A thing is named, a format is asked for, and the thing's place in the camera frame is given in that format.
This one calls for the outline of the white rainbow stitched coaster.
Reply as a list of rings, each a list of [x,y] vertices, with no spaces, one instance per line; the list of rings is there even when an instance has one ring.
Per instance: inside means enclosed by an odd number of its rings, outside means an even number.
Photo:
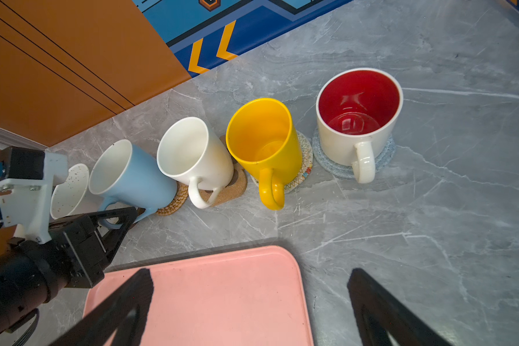
[[[228,150],[257,183],[261,201],[269,209],[282,209],[287,190],[298,186],[311,171],[309,141],[291,123],[234,125],[226,132]]]

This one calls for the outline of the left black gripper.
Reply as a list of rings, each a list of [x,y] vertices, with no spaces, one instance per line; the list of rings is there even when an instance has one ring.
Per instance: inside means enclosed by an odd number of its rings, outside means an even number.
[[[0,334],[23,326],[63,288],[97,285],[137,217],[132,206],[96,211],[50,223],[44,244],[10,239],[0,256]],[[104,235],[99,225],[108,230]]]

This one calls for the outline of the woven rattan round coaster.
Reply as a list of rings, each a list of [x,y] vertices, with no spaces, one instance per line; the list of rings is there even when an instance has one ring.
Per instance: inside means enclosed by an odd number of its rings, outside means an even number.
[[[171,201],[171,203],[164,208],[159,208],[157,210],[156,214],[158,216],[172,215],[173,213],[180,210],[181,207],[183,207],[184,203],[188,199],[188,196],[189,196],[188,195],[188,186],[185,184],[182,184],[181,182],[178,182],[177,183],[177,192],[176,192],[176,195],[174,196],[173,200]]]

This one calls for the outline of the cork paw print coaster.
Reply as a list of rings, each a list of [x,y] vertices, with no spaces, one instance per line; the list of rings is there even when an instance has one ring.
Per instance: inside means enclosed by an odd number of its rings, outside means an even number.
[[[197,161],[198,175],[190,180],[188,188],[192,202],[200,209],[236,199],[247,187],[244,169],[234,161],[221,140],[208,133],[203,143],[204,149]]]

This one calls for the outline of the white mug blue handle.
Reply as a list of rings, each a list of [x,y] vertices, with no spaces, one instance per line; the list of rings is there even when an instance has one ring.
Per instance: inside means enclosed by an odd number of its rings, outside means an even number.
[[[138,223],[174,200],[177,182],[161,172],[152,155],[122,139],[97,160],[88,190],[103,198],[99,211],[115,203],[142,208],[144,212],[135,220]]]

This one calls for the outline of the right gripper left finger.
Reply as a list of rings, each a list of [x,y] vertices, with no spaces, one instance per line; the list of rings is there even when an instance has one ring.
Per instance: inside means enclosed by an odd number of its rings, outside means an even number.
[[[151,272],[140,269],[53,345],[139,345],[154,294]]]

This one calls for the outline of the yellow mug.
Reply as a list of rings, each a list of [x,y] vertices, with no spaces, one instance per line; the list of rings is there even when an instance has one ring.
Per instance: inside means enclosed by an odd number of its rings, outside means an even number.
[[[263,205],[270,210],[283,209],[284,187],[298,177],[303,161],[289,109],[273,98],[248,102],[230,119],[226,145],[257,181]]]

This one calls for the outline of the white mug red inside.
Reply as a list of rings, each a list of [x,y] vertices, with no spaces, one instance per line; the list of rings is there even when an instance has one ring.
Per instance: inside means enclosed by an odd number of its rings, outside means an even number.
[[[321,150],[348,167],[360,184],[376,176],[376,157],[389,140],[404,104],[399,82],[373,68],[351,69],[331,78],[316,101]]]

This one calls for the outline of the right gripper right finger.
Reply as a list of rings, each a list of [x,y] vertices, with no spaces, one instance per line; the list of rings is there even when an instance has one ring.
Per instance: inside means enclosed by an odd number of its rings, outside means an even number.
[[[363,345],[449,345],[361,268],[347,283]]]

